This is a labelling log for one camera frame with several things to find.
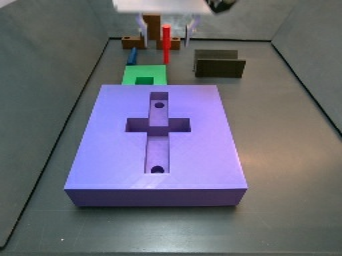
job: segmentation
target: circular hole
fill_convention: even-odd
[[[157,102],[155,103],[155,107],[157,108],[163,108],[166,105],[165,105],[165,103],[163,102]]]
[[[157,165],[153,167],[151,173],[165,173],[165,168],[162,166]]]

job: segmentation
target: cross-shaped slot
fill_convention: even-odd
[[[145,173],[170,173],[170,132],[191,132],[190,118],[169,118],[169,92],[151,92],[149,118],[127,118],[126,132],[146,132]]]

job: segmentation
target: purple block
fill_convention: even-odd
[[[217,86],[103,85],[64,190],[78,206],[237,205],[248,183]]]

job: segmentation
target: red block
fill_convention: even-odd
[[[163,25],[165,64],[167,64],[170,62],[170,47],[171,47],[170,34],[171,34],[171,25],[165,24]]]

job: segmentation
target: green block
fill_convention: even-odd
[[[166,65],[126,66],[125,85],[167,85]]]

